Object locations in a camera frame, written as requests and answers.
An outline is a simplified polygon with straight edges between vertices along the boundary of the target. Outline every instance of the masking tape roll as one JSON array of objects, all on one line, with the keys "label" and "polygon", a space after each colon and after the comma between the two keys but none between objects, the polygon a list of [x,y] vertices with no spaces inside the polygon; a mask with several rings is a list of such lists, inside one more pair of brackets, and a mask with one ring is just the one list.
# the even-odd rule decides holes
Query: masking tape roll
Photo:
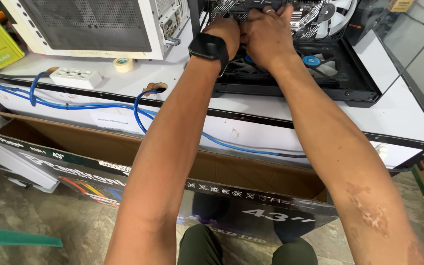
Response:
[{"label": "masking tape roll", "polygon": [[135,61],[132,58],[117,58],[112,63],[119,73],[132,71],[135,67]]}]

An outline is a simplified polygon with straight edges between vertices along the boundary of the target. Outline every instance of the blue fan hub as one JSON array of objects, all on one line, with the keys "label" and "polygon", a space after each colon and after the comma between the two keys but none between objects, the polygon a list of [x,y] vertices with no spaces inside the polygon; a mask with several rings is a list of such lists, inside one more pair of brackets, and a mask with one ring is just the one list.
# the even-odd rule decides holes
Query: blue fan hub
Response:
[{"label": "blue fan hub", "polygon": [[302,58],[302,61],[308,66],[317,66],[321,63],[320,59],[315,56],[305,56]]},{"label": "blue fan hub", "polygon": [[249,63],[254,63],[253,60],[251,59],[251,57],[248,54],[244,57],[244,59],[246,61],[248,61]]}]

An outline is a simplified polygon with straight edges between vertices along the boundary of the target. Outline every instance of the green plastic chair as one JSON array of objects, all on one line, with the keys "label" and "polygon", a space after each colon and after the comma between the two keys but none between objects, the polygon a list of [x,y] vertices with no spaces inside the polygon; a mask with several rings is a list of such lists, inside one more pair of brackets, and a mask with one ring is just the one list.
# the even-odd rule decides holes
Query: green plastic chair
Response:
[{"label": "green plastic chair", "polygon": [[56,237],[13,232],[0,229],[0,246],[47,246],[62,247],[62,240]]}]

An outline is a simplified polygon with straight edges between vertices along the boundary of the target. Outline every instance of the skin scar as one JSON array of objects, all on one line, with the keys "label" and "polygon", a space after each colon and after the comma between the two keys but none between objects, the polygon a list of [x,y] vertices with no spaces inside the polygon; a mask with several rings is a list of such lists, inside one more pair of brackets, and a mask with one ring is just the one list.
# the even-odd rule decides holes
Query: skin scar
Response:
[{"label": "skin scar", "polygon": [[408,253],[407,253],[408,265],[424,265],[424,248],[419,242],[412,240]]},{"label": "skin scar", "polygon": [[364,224],[384,238],[389,238],[389,221],[385,216],[384,210],[380,206],[368,204],[360,198],[364,193],[370,194],[371,189],[368,187],[360,187],[349,182],[347,182],[347,184],[347,191],[350,194],[349,199],[358,209]]},{"label": "skin scar", "polygon": [[356,227],[351,227],[349,235],[356,241],[359,242],[359,233]]}]

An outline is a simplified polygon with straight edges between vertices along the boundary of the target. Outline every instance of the dark green pants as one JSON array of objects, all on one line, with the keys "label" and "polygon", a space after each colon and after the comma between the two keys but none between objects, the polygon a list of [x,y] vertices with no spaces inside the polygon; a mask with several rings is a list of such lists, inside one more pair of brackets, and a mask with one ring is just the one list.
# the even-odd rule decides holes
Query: dark green pants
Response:
[{"label": "dark green pants", "polygon": [[[214,233],[203,224],[186,230],[180,241],[178,265],[223,265],[222,247]],[[302,238],[283,244],[272,257],[272,265],[317,265],[312,246]]]}]

